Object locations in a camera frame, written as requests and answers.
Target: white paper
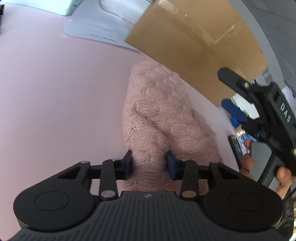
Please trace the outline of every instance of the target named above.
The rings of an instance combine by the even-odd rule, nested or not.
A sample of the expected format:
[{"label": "white paper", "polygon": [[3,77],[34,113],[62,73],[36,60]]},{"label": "white paper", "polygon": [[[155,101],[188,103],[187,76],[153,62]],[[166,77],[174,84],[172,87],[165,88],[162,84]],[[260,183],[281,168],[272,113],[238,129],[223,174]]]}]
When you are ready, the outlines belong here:
[{"label": "white paper", "polygon": [[133,24],[135,24],[152,0],[100,0],[100,6]]},{"label": "white paper", "polygon": [[101,9],[98,0],[84,0],[66,24],[64,33],[136,50],[125,42],[128,29],[122,18]]}]

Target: white box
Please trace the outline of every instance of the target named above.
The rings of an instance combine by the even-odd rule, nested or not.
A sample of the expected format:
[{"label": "white box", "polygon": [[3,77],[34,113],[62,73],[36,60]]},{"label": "white box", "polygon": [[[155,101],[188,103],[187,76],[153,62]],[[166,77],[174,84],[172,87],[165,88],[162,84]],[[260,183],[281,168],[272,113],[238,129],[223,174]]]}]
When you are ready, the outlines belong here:
[{"label": "white box", "polygon": [[2,0],[1,3],[15,3],[43,9],[63,16],[72,15],[83,0]]},{"label": "white box", "polygon": [[152,0],[100,0],[101,8],[135,24]]}]

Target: metal screw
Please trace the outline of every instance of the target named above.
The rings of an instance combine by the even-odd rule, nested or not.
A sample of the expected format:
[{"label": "metal screw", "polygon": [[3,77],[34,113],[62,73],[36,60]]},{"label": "metal screw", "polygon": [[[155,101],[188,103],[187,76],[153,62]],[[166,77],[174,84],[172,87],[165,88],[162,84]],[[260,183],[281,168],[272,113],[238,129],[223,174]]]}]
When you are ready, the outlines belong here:
[{"label": "metal screw", "polygon": [[196,192],[195,191],[184,191],[182,192],[182,196],[186,198],[194,198],[196,197]]},{"label": "metal screw", "polygon": [[102,191],[101,192],[101,196],[104,197],[104,198],[111,198],[111,197],[114,197],[115,196],[115,192],[112,191],[112,190],[106,190],[106,191]]}]

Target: human hand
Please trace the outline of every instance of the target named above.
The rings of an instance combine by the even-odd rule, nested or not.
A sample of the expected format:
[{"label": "human hand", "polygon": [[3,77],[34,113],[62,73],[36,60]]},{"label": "human hand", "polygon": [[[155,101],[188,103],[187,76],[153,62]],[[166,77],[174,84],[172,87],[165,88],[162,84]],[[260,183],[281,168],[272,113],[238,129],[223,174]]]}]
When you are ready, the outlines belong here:
[{"label": "human hand", "polygon": [[[252,140],[247,139],[245,141],[245,146],[249,149],[250,144]],[[255,162],[254,160],[250,157],[249,154],[246,154],[243,156],[242,160],[242,169],[239,171],[241,174],[243,174],[246,177],[249,177],[254,180],[254,178],[251,176],[249,171],[254,167]],[[285,168],[285,167],[280,167],[277,172],[276,172],[276,179],[279,181],[279,186],[276,189],[276,193],[283,199],[292,184],[292,173],[291,170]]]}]

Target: sleeve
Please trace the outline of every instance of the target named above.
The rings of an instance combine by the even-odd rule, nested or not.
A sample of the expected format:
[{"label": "sleeve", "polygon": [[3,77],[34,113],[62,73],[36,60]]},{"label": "sleeve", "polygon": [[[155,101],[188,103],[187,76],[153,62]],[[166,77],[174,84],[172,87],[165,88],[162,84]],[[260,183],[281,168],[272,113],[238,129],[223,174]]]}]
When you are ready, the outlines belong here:
[{"label": "sleeve", "polygon": [[[291,193],[291,188],[289,188],[289,190],[287,191],[286,196],[288,196],[290,193]],[[276,229],[278,230],[278,232],[282,236],[284,236],[288,240],[293,235],[293,230],[294,230],[294,208],[293,208],[292,196],[284,204],[284,215],[283,215],[279,225],[276,227]]]}]

